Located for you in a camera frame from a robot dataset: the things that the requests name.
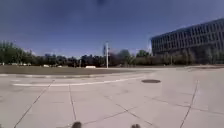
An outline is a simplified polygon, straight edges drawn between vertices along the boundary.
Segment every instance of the ground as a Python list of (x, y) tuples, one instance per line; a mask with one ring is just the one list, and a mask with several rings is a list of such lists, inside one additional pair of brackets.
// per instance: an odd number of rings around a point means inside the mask
[[(3, 128), (223, 128), (224, 69), (150, 68), (67, 78), (0, 76)], [(160, 83), (143, 83), (145, 79)]]
[(41, 67), (41, 66), (0, 66), (0, 74), (29, 75), (91, 75), (127, 72), (125, 70), (96, 70), (73, 67)]

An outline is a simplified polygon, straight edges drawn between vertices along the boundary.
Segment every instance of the road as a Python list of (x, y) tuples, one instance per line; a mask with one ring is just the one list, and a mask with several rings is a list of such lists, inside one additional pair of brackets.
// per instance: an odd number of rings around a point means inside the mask
[[(90, 78), (0, 75), (3, 128), (223, 128), (224, 69), (162, 68)], [(145, 79), (160, 83), (143, 83)]]

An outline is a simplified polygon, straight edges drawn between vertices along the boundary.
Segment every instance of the office building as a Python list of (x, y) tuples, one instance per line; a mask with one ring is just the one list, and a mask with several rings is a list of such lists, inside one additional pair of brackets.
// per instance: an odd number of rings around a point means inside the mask
[(191, 50), (196, 59), (206, 52), (224, 51), (224, 19), (218, 19), (151, 38), (154, 55)]

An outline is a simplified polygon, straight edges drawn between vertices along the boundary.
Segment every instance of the sky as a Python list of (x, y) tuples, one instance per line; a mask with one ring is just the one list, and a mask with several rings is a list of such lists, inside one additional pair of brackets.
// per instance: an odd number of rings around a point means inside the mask
[(147, 50), (150, 37), (224, 17), (223, 0), (0, 0), (0, 40), (37, 55)]

